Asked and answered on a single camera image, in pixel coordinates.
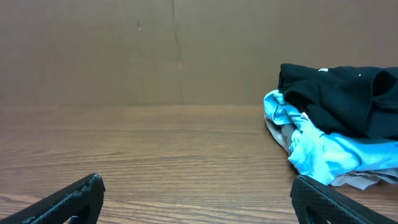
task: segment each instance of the stack of clothing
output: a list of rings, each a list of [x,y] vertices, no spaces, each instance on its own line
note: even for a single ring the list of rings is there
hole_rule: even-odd
[[[300,174],[362,190],[398,183],[398,67],[282,64],[264,114]]]

